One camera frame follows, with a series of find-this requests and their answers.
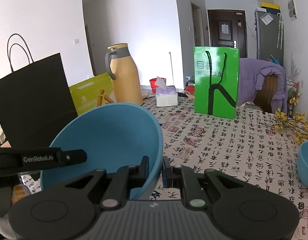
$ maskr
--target yellow kettle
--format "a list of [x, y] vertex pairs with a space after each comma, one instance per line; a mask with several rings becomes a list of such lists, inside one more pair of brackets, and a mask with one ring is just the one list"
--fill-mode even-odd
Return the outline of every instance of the yellow kettle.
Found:
[[143, 104], [140, 78], [127, 43], [115, 44], [105, 56], [106, 70], [109, 73], [117, 102]]

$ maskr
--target screw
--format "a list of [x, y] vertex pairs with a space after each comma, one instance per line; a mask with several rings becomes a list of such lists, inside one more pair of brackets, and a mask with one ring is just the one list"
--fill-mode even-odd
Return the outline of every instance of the screw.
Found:
[[104, 207], [116, 207], [118, 205], [118, 201], [116, 199], [108, 198], [103, 200], [102, 205]]
[[200, 198], [195, 198], [190, 201], [190, 205], [192, 207], [203, 207], [205, 205], [205, 201]]

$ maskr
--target bowl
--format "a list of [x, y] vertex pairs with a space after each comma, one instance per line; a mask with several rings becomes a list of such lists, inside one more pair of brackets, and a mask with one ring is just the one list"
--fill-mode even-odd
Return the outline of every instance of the bowl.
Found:
[[302, 183], [308, 187], [308, 142], [304, 142], [299, 148], [296, 169]]
[[162, 166], [163, 135], [153, 114], [144, 107], [113, 103], [77, 117], [50, 145], [62, 150], [83, 149], [85, 163], [41, 171], [42, 189], [73, 179], [95, 169], [116, 172], [126, 165], [139, 165], [149, 157], [149, 177], [142, 188], [132, 189], [130, 199], [148, 199]]

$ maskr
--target red bucket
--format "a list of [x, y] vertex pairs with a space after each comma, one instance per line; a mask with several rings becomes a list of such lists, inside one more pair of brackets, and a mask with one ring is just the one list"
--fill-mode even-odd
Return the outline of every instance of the red bucket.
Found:
[[150, 79], [150, 84], [151, 84], [151, 88], [152, 88], [153, 94], [156, 93], [156, 88], [158, 88], [158, 86], [155, 85], [156, 80], [157, 80], [157, 78], [152, 78], [152, 79]]

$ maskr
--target table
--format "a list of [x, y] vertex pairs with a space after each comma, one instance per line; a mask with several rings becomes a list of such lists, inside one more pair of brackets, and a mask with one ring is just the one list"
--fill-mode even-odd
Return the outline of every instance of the table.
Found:
[[[308, 240], [308, 188], [296, 172], [298, 145], [292, 135], [277, 132], [273, 114], [238, 107], [234, 120], [194, 113], [194, 102], [179, 98], [175, 107], [156, 107], [156, 99], [144, 100], [145, 108], [162, 124], [164, 155], [171, 165], [182, 164], [203, 173], [222, 171], [253, 185], [286, 197], [299, 209], [301, 220], [293, 240]], [[40, 191], [40, 181], [23, 176], [31, 192]], [[162, 179], [151, 200], [179, 199], [178, 189], [164, 189]]]

